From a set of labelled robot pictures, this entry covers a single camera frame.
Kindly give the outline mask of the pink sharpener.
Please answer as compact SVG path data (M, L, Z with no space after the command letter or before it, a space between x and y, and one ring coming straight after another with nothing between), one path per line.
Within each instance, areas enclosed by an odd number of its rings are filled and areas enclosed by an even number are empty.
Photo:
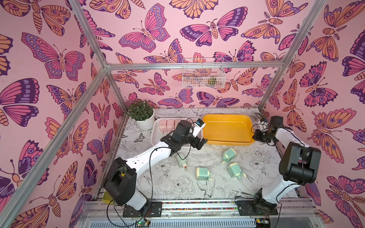
M181 119L175 119L175 127L180 123Z
M167 132L171 132L171 131L175 130L175 121L173 119L167 120L166 129L167 129Z
M162 134L167 131L167 120L160 120L159 122L159 130Z

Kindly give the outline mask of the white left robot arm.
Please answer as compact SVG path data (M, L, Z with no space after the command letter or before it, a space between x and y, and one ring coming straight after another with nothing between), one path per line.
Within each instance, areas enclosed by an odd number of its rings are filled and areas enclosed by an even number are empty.
M181 120L175 130L147 151L127 160L116 158L103 180L103 188L117 205L127 205L140 212L148 211L152 199L136 189L137 179L152 165L178 153L185 145L200 150L207 142L207 139L198 137L204 127L205 122L201 119L192 123Z

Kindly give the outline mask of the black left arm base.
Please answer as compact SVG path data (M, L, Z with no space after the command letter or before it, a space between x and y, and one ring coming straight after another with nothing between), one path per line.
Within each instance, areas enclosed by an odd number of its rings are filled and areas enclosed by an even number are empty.
M161 217L162 214L162 202L161 201L147 201L147 203L140 209L136 210L133 207L126 205L123 211L124 218L137 218L137 217Z

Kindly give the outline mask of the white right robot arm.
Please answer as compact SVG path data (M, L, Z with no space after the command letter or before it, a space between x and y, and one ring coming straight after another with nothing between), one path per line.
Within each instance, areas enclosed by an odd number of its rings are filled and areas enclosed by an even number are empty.
M321 151L300 140L291 128L283 125L281 116L272 116L268 123L260 124L263 127L255 130L255 141L266 144L281 143L286 149L274 182L254 195L255 207L267 207L271 210L276 208L279 200L289 191L316 180Z

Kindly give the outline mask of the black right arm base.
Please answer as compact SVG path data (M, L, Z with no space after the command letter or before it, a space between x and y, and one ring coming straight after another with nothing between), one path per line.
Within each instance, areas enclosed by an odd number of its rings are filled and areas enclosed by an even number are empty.
M259 189L253 199L237 196L234 200L240 216L266 216L278 215L277 204L270 203L263 198L262 188Z

